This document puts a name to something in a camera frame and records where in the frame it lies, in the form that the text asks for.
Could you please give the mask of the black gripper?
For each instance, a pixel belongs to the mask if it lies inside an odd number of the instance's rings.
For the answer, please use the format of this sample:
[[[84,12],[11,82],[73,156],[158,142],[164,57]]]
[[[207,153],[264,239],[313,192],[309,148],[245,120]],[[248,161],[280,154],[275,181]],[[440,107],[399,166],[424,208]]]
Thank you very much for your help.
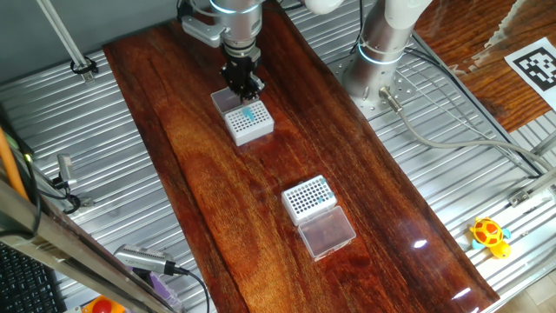
[[[230,57],[221,68],[228,87],[237,87],[236,94],[241,103],[258,97],[265,83],[254,73],[260,60],[252,57]]]

